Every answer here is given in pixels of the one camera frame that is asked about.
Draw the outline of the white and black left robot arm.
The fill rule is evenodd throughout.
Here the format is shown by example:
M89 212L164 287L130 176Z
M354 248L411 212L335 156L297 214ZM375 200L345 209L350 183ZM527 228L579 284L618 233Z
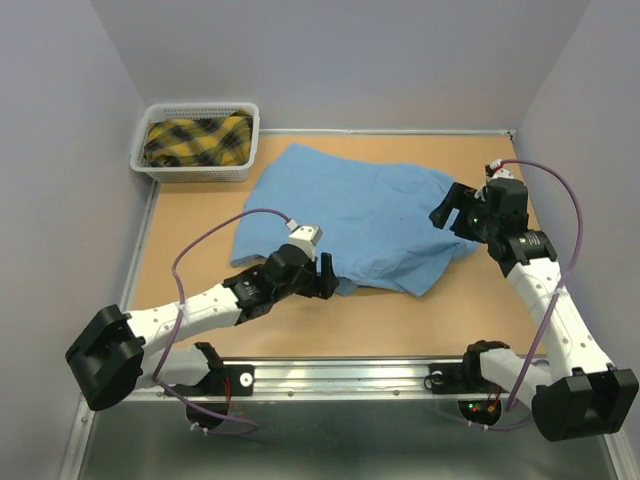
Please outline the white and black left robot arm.
M115 406L135 390L165 384L186 397L222 393L222 360L206 342L175 344L268 314L292 296L330 298L339 281L330 254L310 259L284 244L264 263L225 279L184 302L123 312L100 309L72 343L65 360L93 411Z

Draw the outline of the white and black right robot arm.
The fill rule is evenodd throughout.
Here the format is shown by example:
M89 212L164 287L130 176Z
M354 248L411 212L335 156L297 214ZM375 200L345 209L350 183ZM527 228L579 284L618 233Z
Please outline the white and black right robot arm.
M550 240L528 225L527 203L519 180L492 179L479 190L454 183L430 220L487 246L542 329L548 367L534 366L501 341L477 341L461 363L436 368L431 390L475 393L495 385L531 411L549 441L616 433L639 391L638 379L617 368L586 327L559 283L563 272Z

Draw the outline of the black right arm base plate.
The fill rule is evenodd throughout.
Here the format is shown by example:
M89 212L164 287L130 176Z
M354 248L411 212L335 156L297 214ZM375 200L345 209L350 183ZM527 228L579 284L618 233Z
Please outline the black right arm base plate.
M457 401L456 418L480 427L496 427L502 413L502 388L482 377L468 374L462 362L428 365L424 388L434 395L470 395Z

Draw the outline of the light blue long sleeve shirt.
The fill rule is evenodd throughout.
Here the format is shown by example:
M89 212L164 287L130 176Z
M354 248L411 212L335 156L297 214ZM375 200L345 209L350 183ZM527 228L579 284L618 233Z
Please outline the light blue long sleeve shirt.
M400 163L369 164L292 144L262 173L236 230L231 264L266 257L285 240L278 210L301 225L318 225L322 252L333 257L349 295L374 287L424 295L449 264L473 254L475 242L433 227L429 215L453 179L439 171Z

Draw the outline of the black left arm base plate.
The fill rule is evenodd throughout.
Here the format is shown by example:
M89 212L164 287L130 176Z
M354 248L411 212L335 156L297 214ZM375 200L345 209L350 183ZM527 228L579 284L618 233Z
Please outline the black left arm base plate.
M231 401L235 397L249 397L253 395L255 367L251 364L226 364L210 371L199 383L188 386L182 395L189 400L205 398L206 401L196 401L202 409L215 412L212 417L186 406L186 418L197 427L212 430L229 420L232 416Z

